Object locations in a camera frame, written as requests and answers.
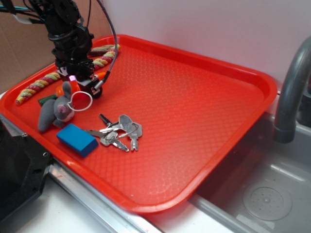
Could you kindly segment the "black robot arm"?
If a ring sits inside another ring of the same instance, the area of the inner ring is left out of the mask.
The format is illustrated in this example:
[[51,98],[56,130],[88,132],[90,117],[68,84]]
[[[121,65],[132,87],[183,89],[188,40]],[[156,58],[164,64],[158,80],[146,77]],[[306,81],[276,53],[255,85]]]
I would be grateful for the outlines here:
[[54,44],[52,54],[62,80],[75,78],[82,91],[99,98],[103,90],[95,88],[99,79],[94,77],[95,66],[87,56],[94,35],[83,26],[77,4],[72,0],[31,0],[30,5],[43,20],[48,39]]

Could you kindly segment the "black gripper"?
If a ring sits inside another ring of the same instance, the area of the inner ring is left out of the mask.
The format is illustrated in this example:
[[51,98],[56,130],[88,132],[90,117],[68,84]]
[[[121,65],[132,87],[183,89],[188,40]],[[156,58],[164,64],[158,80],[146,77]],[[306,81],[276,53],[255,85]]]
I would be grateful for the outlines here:
[[103,89],[95,88],[99,79],[94,74],[93,60],[87,56],[92,47],[93,34],[84,26],[73,26],[62,31],[50,31],[48,38],[54,44],[52,54],[61,79],[75,80],[80,90],[94,99],[99,98]]

